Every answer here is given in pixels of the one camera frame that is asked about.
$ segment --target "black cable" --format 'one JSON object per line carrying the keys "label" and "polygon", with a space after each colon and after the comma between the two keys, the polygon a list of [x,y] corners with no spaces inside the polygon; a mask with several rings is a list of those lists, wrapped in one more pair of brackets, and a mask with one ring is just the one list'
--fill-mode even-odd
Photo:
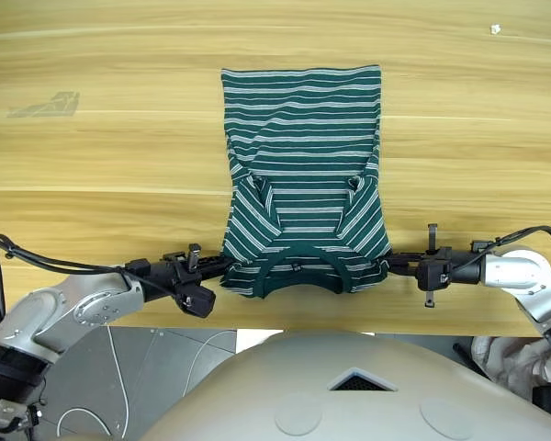
{"label": "black cable", "polygon": [[[101,274],[118,273],[125,277],[132,277],[139,280],[141,283],[154,287],[166,295],[173,296],[174,293],[156,283],[153,283],[145,278],[136,276],[130,273],[126,268],[121,266],[98,266],[81,264],[67,260],[53,259],[41,254],[32,253],[12,242],[7,236],[0,234],[0,249],[6,251],[6,257],[16,257],[33,266],[46,269],[48,271],[74,276],[96,276]],[[0,322],[6,314],[4,284],[2,280],[2,268],[0,266]]]}
{"label": "black cable", "polygon": [[539,225],[537,227],[525,228],[523,230],[513,232],[513,233],[508,234],[508,235],[506,235],[504,237],[501,237],[501,238],[497,237],[495,239],[495,241],[493,243],[491,243],[490,245],[488,245],[483,251],[476,254],[473,258],[471,258],[467,262],[465,262],[465,263],[463,263],[459,266],[454,267],[453,270],[456,271],[456,270],[459,270],[461,268],[464,268],[466,266],[469,266],[469,265],[477,262],[477,260],[484,257],[486,254],[489,254],[497,246],[502,246],[502,245],[506,245],[508,243],[516,242],[516,241],[528,236],[529,234],[533,234],[535,232],[546,232],[551,236],[551,227],[549,227],[547,225]]}

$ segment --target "white robot body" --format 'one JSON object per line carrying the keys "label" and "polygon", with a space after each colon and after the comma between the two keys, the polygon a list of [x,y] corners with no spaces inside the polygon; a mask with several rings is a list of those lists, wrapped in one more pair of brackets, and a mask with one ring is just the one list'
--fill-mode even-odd
{"label": "white robot body", "polygon": [[415,345],[285,333],[225,361],[143,437],[287,439],[551,441],[551,415]]}

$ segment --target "ventilation grille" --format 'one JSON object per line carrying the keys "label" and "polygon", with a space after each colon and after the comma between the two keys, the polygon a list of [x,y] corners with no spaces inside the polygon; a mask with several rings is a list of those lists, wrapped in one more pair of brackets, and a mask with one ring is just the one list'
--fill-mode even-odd
{"label": "ventilation grille", "polygon": [[376,383],[359,377],[358,375],[352,375],[345,381],[343,381],[339,386],[332,390],[387,390]]}

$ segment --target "white stripe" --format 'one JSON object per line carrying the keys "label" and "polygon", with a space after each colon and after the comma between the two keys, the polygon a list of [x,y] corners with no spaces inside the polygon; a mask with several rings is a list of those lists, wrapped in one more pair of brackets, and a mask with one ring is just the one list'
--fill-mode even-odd
{"label": "white stripe", "polygon": [[235,259],[247,262],[247,258],[239,253],[239,251],[234,246],[232,246],[232,243],[228,239],[225,239],[224,246],[227,250],[231,252]]}
{"label": "white stripe", "polygon": [[265,199],[265,205],[267,206],[267,215],[272,215],[272,202],[274,200],[274,190],[269,187],[267,190],[267,198]]}
{"label": "white stripe", "polygon": [[247,253],[249,253],[251,255],[251,257],[256,257],[257,256],[257,253],[254,253],[253,251],[251,251],[249,248],[247,248],[245,246],[245,244],[243,242],[241,242],[241,239],[239,239],[236,235],[234,234],[231,234],[230,236],[232,239],[236,240],[239,245],[241,246],[241,248],[243,248]]}
{"label": "white stripe", "polygon": [[[244,115],[245,117],[251,117],[251,118],[259,118],[259,117],[270,117],[273,113],[272,112],[267,112],[265,115],[257,115],[256,113],[245,113],[245,112],[242,112],[240,110],[232,110],[229,112],[231,115],[233,113],[237,113],[237,114],[240,114],[240,115]],[[377,113],[377,112],[374,112],[374,110],[370,110],[370,111],[361,111],[361,112],[347,112],[347,111],[341,111],[341,112],[310,112],[308,114],[303,114],[303,113],[292,113],[292,112],[287,112],[285,110],[279,110],[277,112],[278,115],[280,114],[284,114],[284,115],[290,115],[292,117],[302,117],[304,115],[310,115],[310,116],[314,116],[314,115],[342,115],[342,116],[347,116],[347,115],[371,115],[373,113]]]}
{"label": "white stripe", "polygon": [[363,271],[364,269],[371,269],[374,265],[372,264],[360,264],[360,265],[347,265],[346,268],[349,271]]}
{"label": "white stripe", "polygon": [[257,83],[255,81],[251,81],[251,82],[247,83],[247,82],[244,82],[244,81],[231,80],[231,79],[228,79],[228,78],[225,78],[224,80],[228,81],[228,82],[231,82],[231,83],[235,83],[236,85],[242,85],[242,84],[246,84],[246,85],[299,85],[300,83],[308,83],[308,82],[335,83],[336,85],[338,85],[340,83],[351,83],[351,82],[357,81],[357,80],[359,80],[359,81],[374,80],[374,81],[379,82],[380,77],[379,76],[358,76],[357,78],[347,78],[346,80],[340,80],[340,79],[336,79],[336,78],[334,80],[323,80],[323,79],[319,79],[319,78],[307,78],[305,80],[270,81],[269,83],[264,82],[264,81],[262,81],[261,83]]}
{"label": "white stripe", "polygon": [[326,251],[327,253],[354,253],[354,251],[348,246],[317,246],[316,248],[320,248],[322,251]]}
{"label": "white stripe", "polygon": [[[355,101],[357,98],[363,100],[363,99],[375,99],[378,100],[381,94],[379,92],[373,92],[368,95],[360,94],[359,96],[356,95],[344,95],[343,92],[341,93],[326,93],[318,96],[307,96],[304,92],[298,92],[296,94],[284,94],[283,96],[262,96],[262,97],[254,97],[249,98],[248,96],[226,96],[225,97],[225,103],[239,103],[239,104],[253,104],[253,101],[257,101],[259,103],[268,104],[269,101],[274,101],[274,104],[277,104],[276,101],[282,101],[286,100],[291,102],[299,102],[299,101],[309,101],[312,100],[312,102],[318,103],[319,101],[322,101],[324,99],[328,101],[337,101],[339,98],[348,98],[349,100]],[[345,104],[351,104],[351,101],[347,102],[347,100],[343,101]]]}
{"label": "white stripe", "polygon": [[377,118],[369,119],[281,119],[270,118],[267,120],[258,119],[239,119],[239,118],[226,118],[225,124],[244,124],[251,126],[265,126],[267,124],[281,124],[284,126],[303,125],[303,124],[373,124],[377,122]]}
{"label": "white stripe", "polygon": [[[367,189],[364,189],[363,191],[367,191],[372,185],[374,185],[373,181],[369,183],[369,186],[367,186]],[[339,237],[343,239],[345,235],[356,225],[357,222],[361,220],[361,218],[365,215],[365,213],[369,210],[369,208],[374,204],[375,201],[377,201],[377,188],[374,190],[374,194],[372,197],[366,202],[366,204],[359,209],[356,215],[347,223],[343,229],[341,230],[341,233],[339,234]]]}
{"label": "white stripe", "polygon": [[308,158],[338,158],[338,157],[360,157],[367,158],[371,156],[371,152],[359,152],[359,151],[346,151],[340,150],[339,152],[326,152],[326,153],[308,153],[308,152],[258,152],[257,156],[300,156]]}
{"label": "white stripe", "polygon": [[367,234],[367,236],[364,237],[364,238],[361,240],[361,242],[358,243],[358,244],[354,247],[354,249],[355,249],[357,252],[361,251],[361,250],[364,248],[364,246],[366,246],[366,245],[369,243],[369,241],[372,240],[372,238],[376,235],[376,233],[379,232],[379,230],[380,230],[380,228],[382,227],[383,224],[384,224],[384,219],[383,219],[383,218],[380,218],[380,220],[378,220],[378,221],[376,222],[376,225],[374,225],[374,227],[372,228],[371,232],[369,232],[369,233]]}
{"label": "white stripe", "polygon": [[231,218],[231,223],[237,227],[239,232],[242,232],[245,236],[245,239],[247,239],[249,242],[251,242],[257,250],[261,252],[261,250],[264,248],[264,245],[260,243],[255,237],[239,222],[238,219],[235,219],[234,217]]}
{"label": "white stripe", "polygon": [[357,291],[361,291],[363,289],[372,288],[376,285],[379,285],[380,283],[381,283],[381,281],[380,282],[375,282],[375,283],[367,283],[365,285],[357,285],[356,287],[351,288],[351,292],[357,292]]}
{"label": "white stripe", "polygon": [[288,248],[289,246],[266,246],[263,254],[281,253]]}
{"label": "white stripe", "polygon": [[352,75],[361,72],[379,72],[379,66],[357,67],[355,69],[305,69],[303,71],[257,71],[241,72],[222,69],[222,74],[233,78],[263,78],[266,76],[306,76],[309,74]]}
{"label": "white stripe", "polygon": [[284,227],[284,232],[334,232],[334,227]]}
{"label": "white stripe", "polygon": [[275,188],[276,195],[344,195],[345,189],[326,189],[326,188]]}
{"label": "white stripe", "polygon": [[320,107],[374,107],[379,104],[379,100],[374,101],[355,101],[352,103],[338,103],[336,101],[325,101],[321,103],[297,103],[295,101],[287,101],[279,104],[235,104],[225,103],[225,108],[245,108],[247,110],[267,110],[281,107],[294,107],[294,108],[320,108]]}
{"label": "white stripe", "polygon": [[273,88],[246,88],[246,87],[223,87],[225,94],[289,94],[290,92],[335,92],[337,90],[379,90],[377,85],[337,85],[335,87],[319,87],[317,85],[298,85],[296,87],[287,87],[281,89]]}
{"label": "white stripe", "polygon": [[300,239],[291,239],[291,238],[285,238],[285,237],[276,237],[274,239],[274,242],[289,242],[289,241],[311,241],[311,242],[314,242],[314,241],[338,241],[339,239],[337,239],[336,237],[330,237],[330,238],[326,238],[326,237],[319,237],[318,239],[311,239],[309,237],[304,237],[304,238],[300,238]]}
{"label": "white stripe", "polygon": [[294,181],[277,181],[278,184],[345,184],[346,181],[343,179],[341,181],[301,181],[301,180],[294,180]]}
{"label": "white stripe", "polygon": [[354,176],[359,174],[359,170],[262,170],[258,168],[252,168],[252,172],[259,176]]}
{"label": "white stripe", "polygon": [[263,216],[261,215],[250,203],[249,201],[245,198],[245,196],[242,195],[241,191],[238,191],[237,192],[237,195],[239,196],[239,200],[241,201],[241,203],[245,206],[245,208],[247,208],[254,216],[255,218],[257,218],[257,220],[259,220],[261,222],[262,225],[265,226],[265,228],[267,230],[269,230],[270,232],[272,232],[273,234],[275,235],[278,235],[281,233],[281,231],[279,231],[276,227],[274,227],[271,223],[269,223],[269,221]]}
{"label": "white stripe", "polygon": [[300,214],[300,213],[341,213],[343,212],[343,207],[329,207],[329,208],[319,208],[319,209],[305,209],[302,207],[297,208],[277,208],[277,213],[283,214]]}
{"label": "white stripe", "polygon": [[[237,134],[244,134],[244,133],[251,133],[252,135],[254,135],[255,133],[257,133],[258,130],[247,130],[247,129],[239,129],[239,128],[230,128],[230,129],[226,129],[226,132],[230,135],[230,136],[235,136],[233,135],[233,133],[237,133]],[[363,132],[363,131],[367,131],[367,132],[370,132],[371,131],[371,128],[369,126],[367,127],[363,127],[361,129],[329,129],[329,128],[323,128],[323,129],[285,129],[285,130],[282,130],[282,129],[269,129],[267,127],[263,127],[260,129],[260,131],[262,133],[264,132],[272,132],[272,133],[281,133],[283,131],[285,131],[286,133],[316,133],[316,134],[319,134],[319,133],[323,133],[323,132],[327,132],[327,131],[340,131],[342,133],[346,133],[348,131],[353,131],[353,132]]]}
{"label": "white stripe", "polygon": [[240,164],[235,164],[232,168],[231,168],[231,175],[235,175],[236,173],[240,172],[242,169],[242,165]]}
{"label": "white stripe", "polygon": [[[374,213],[372,215],[370,215],[369,218],[372,219],[374,216],[376,216],[379,213],[380,210],[381,210],[381,205],[379,207],[377,207],[376,211],[374,211]],[[369,228],[368,226],[369,226],[369,222],[365,221],[364,224],[361,226],[361,228],[353,235],[353,237],[350,240],[347,240],[346,242],[351,243],[355,239],[355,237],[357,237],[359,234],[361,234],[361,232],[365,228]]]}
{"label": "white stripe", "polygon": [[285,163],[283,161],[262,161],[261,159],[258,159],[256,161],[253,161],[253,164],[278,164],[278,165],[363,165],[364,163],[339,163],[339,162],[333,162],[333,163]]}
{"label": "white stripe", "polygon": [[258,141],[275,142],[315,142],[315,141],[364,141],[373,140],[374,135],[363,136],[263,136],[257,135],[252,138],[246,138],[239,135],[231,135],[231,141],[240,141],[247,144]]}
{"label": "white stripe", "polygon": [[236,271],[244,274],[257,274],[261,270],[261,267],[253,266],[251,268],[239,268]]}
{"label": "white stripe", "polygon": [[244,151],[244,152],[248,152],[250,150],[253,150],[253,151],[256,151],[256,153],[259,153],[260,151],[261,152],[265,152],[266,149],[272,149],[272,150],[277,150],[279,152],[282,152],[282,153],[277,153],[277,154],[286,154],[285,151],[287,150],[290,150],[290,149],[306,149],[306,150],[323,150],[323,149],[334,149],[336,152],[338,151],[341,151],[342,149],[354,149],[356,147],[367,147],[369,149],[374,149],[374,150],[377,150],[376,147],[373,147],[373,144],[372,143],[353,143],[353,144],[343,144],[343,145],[334,145],[334,146],[326,146],[326,145],[323,145],[323,146],[319,146],[319,147],[306,147],[306,146],[300,146],[300,145],[296,145],[296,146],[282,146],[282,145],[265,145],[265,144],[261,144],[261,145],[254,145],[254,146],[251,146],[251,147],[243,147],[241,145],[238,145],[236,147],[236,151]]}
{"label": "white stripe", "polygon": [[319,221],[337,221],[336,219],[282,219],[284,222],[319,222]]}

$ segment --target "shirt sleeve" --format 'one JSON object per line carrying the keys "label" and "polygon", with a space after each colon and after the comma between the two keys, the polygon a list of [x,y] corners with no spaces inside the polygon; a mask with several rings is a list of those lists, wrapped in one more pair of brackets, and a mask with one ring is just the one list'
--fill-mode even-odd
{"label": "shirt sleeve", "polygon": [[267,181],[258,187],[251,175],[237,181],[223,244],[225,255],[251,262],[282,233],[272,194]]}

